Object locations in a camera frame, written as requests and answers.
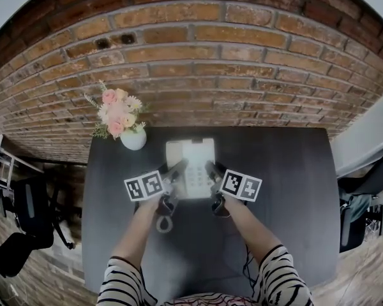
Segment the vase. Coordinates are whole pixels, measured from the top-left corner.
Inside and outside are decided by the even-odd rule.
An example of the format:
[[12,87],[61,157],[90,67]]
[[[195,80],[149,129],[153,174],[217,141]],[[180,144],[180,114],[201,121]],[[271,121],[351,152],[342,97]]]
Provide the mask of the vase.
[[145,129],[141,129],[137,132],[124,131],[121,134],[122,144],[130,150],[140,150],[146,144],[146,132]]

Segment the person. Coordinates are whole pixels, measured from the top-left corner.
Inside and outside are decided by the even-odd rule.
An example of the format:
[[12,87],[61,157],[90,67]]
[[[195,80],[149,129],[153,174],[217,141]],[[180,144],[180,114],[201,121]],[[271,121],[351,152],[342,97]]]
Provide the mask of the person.
[[[225,208],[259,264],[259,277],[253,298],[204,293],[178,298],[162,305],[313,305],[310,291],[298,276],[287,249],[244,204],[231,196],[225,195],[224,198]],[[145,288],[140,263],[158,202],[159,198],[144,202],[133,215],[126,233],[114,248],[108,262],[97,305],[156,305],[157,300]]]

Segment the black chair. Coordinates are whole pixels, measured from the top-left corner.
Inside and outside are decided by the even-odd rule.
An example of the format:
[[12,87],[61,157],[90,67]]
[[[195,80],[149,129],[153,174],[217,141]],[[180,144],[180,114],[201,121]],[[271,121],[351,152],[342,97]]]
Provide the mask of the black chair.
[[43,177],[29,178],[12,184],[14,190],[14,213],[23,233],[13,233],[0,246],[0,274],[3,277],[17,275],[31,251],[49,248],[54,243],[54,228],[61,240],[72,249],[59,227],[62,213],[56,210],[59,188],[54,188],[50,200]]
[[[378,160],[370,171],[361,178],[341,178],[338,186],[347,194],[353,195],[356,199],[358,195],[367,194],[372,197],[383,191],[383,157]],[[378,221],[380,223],[380,235],[383,235],[383,205],[370,208],[361,216],[351,222],[352,209],[342,207],[341,212],[341,232],[340,232],[340,252],[349,251],[360,246],[364,239],[366,220]]]

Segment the striped shirt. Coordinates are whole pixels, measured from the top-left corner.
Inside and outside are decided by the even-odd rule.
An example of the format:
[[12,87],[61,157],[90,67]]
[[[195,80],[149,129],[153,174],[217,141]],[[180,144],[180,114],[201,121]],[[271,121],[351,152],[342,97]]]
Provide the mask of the striped shirt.
[[[126,260],[111,257],[98,297],[99,306],[155,306],[139,271]],[[259,265],[252,298],[204,293],[165,302],[163,306],[311,306],[309,289],[293,267],[292,256],[283,245],[268,252]]]

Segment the striped sleeve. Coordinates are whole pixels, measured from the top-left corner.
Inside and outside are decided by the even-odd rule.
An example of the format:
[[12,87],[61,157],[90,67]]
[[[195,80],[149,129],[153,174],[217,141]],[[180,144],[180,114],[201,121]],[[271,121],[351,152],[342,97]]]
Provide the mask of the striped sleeve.
[[155,306],[157,300],[145,288],[143,276],[127,260],[112,256],[98,296],[99,306]]
[[311,293],[294,268],[292,256],[283,245],[269,251],[259,266],[254,287],[259,305],[311,306]]

